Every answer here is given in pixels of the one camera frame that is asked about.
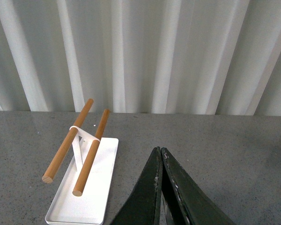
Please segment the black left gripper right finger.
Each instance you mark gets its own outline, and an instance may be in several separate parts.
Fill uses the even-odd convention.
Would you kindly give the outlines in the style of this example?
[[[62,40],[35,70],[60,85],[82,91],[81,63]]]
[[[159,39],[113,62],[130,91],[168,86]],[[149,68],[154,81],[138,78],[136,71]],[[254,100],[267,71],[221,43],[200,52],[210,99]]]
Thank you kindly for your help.
[[[162,195],[168,225],[233,225],[234,222],[200,189],[167,148],[163,160]]]

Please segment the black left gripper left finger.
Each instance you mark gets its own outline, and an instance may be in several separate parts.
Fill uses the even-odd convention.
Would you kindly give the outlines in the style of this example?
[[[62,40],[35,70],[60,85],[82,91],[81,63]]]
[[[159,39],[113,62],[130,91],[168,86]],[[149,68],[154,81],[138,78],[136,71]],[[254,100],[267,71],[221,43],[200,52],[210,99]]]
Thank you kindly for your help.
[[[132,193],[112,220],[112,225],[158,225],[163,179],[160,147],[155,147]]]

